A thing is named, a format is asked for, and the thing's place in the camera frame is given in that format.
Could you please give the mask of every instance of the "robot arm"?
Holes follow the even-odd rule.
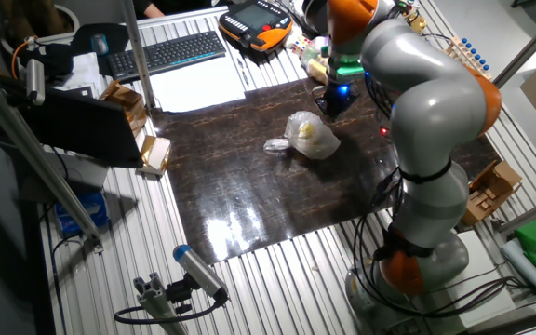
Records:
[[[345,69],[357,60],[360,75],[401,93],[390,135],[403,194],[379,255],[379,273],[397,291],[416,295],[468,264],[464,245],[449,232],[466,210],[468,180],[449,153],[485,133],[502,106],[491,82],[425,43],[404,21],[388,20],[395,6],[390,0],[328,1],[324,100],[329,116],[348,107],[340,86],[356,80]]]

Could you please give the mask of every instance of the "keyboard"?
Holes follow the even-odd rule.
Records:
[[[216,32],[196,33],[144,47],[150,74],[160,74],[182,66],[224,56],[226,50]],[[140,78],[133,51],[108,56],[113,79],[126,82]]]

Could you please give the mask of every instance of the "dark wooden board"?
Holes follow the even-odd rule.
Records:
[[[373,211],[375,185],[395,167],[367,92],[330,124],[341,146],[312,161],[294,150],[267,154],[297,111],[319,114],[313,84],[297,81],[247,94],[242,101],[187,114],[154,114],[171,139],[170,177],[188,244],[221,261]],[[482,137],[452,152],[471,180],[499,156]]]

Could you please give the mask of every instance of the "small cardboard box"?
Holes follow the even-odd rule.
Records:
[[[134,138],[138,136],[140,130],[146,124],[146,109],[144,108],[144,100],[140,94],[120,85],[118,80],[114,80],[104,90],[100,99],[102,101],[120,104],[124,112],[126,112],[129,127]]]
[[[144,135],[142,132],[136,137],[136,143],[144,162],[144,166],[138,171],[162,176],[167,168],[171,141]]]
[[[488,217],[516,192],[521,180],[508,163],[489,164],[469,185],[469,200],[462,222],[473,225]]]

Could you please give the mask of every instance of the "orange controller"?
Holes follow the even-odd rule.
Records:
[[[249,0],[219,18],[219,27],[229,37],[258,51],[278,46],[290,32],[293,21],[281,8],[262,0]]]

